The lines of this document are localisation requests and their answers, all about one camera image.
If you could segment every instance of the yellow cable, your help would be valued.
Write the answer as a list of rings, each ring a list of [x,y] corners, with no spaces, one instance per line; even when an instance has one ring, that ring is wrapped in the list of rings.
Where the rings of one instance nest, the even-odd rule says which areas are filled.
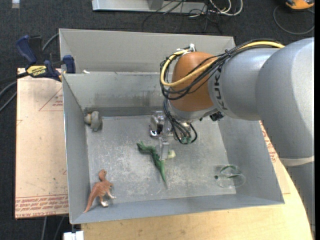
[[[256,42],[252,42],[252,43],[249,43],[249,44],[246,44],[244,45],[243,47],[241,47],[239,50],[243,49],[243,48],[247,48],[247,47],[252,47],[252,46],[261,46],[261,45],[264,45],[264,46],[273,46],[275,48],[283,48],[284,45],[283,44],[280,44],[280,43],[277,43],[277,42],[272,42],[272,41],[256,41]],[[179,84],[182,84],[183,82],[187,81],[188,79],[192,78],[194,75],[196,74],[199,74],[199,73],[202,73],[203,71],[205,71],[208,67],[211,66],[211,64],[214,63],[214,61],[212,63],[208,63],[206,65],[203,65],[201,67],[199,67],[197,70],[195,70],[194,72],[192,72],[191,74],[188,74],[187,76],[179,79],[178,81],[175,81],[175,82],[165,82],[165,70],[167,68],[167,66],[169,65],[170,61],[175,58],[176,56],[178,55],[181,55],[183,53],[187,52],[187,50],[182,50],[182,51],[178,51],[178,52],[175,52],[173,55],[171,55],[169,57],[169,59],[167,59],[167,61],[164,63],[163,67],[162,67],[162,71],[161,71],[161,74],[160,74],[160,81],[161,83],[164,85],[164,86],[167,86],[167,87],[175,87]]]

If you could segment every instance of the gray metal bin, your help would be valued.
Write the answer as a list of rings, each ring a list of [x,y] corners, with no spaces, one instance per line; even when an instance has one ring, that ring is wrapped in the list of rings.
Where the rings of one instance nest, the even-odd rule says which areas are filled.
[[[150,115],[161,110],[159,64],[177,48],[220,54],[235,46],[232,37],[60,29],[61,57],[72,55],[75,74],[63,74],[63,108],[72,224],[177,215],[283,203],[258,121],[224,117],[194,123],[198,139],[173,141],[176,156],[165,164],[166,183],[149,155],[136,143],[156,145],[149,136]],[[102,128],[84,122],[99,111]],[[245,183],[220,187],[221,165],[237,165]],[[114,184],[109,207],[88,196],[98,172]]]

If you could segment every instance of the clear plastic object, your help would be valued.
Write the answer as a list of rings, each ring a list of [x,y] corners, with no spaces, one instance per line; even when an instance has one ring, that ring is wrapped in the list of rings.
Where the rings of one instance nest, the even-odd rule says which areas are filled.
[[[214,170],[214,179],[222,188],[237,188],[246,182],[240,168],[234,164],[218,165]]]

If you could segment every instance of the cardboard sheet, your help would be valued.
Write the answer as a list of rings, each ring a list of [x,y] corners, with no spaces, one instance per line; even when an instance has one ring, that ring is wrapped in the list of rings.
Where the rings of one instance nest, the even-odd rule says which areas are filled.
[[[62,83],[17,82],[15,218],[69,212]]]

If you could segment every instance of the orange toy dinosaur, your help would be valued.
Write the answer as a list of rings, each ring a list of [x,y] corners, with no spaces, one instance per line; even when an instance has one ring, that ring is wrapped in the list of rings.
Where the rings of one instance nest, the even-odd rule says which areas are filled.
[[[89,195],[88,198],[88,204],[84,210],[83,213],[86,213],[87,211],[89,211],[90,207],[92,206],[93,201],[95,200],[96,197],[100,198],[100,203],[103,207],[108,207],[108,201],[103,199],[103,197],[108,194],[108,196],[111,199],[115,199],[116,197],[111,195],[110,193],[110,188],[113,186],[113,184],[109,181],[106,180],[106,175],[107,175],[107,171],[105,171],[104,169],[102,169],[101,171],[99,171],[98,176],[100,179],[100,182],[97,182],[94,184],[91,193]]]

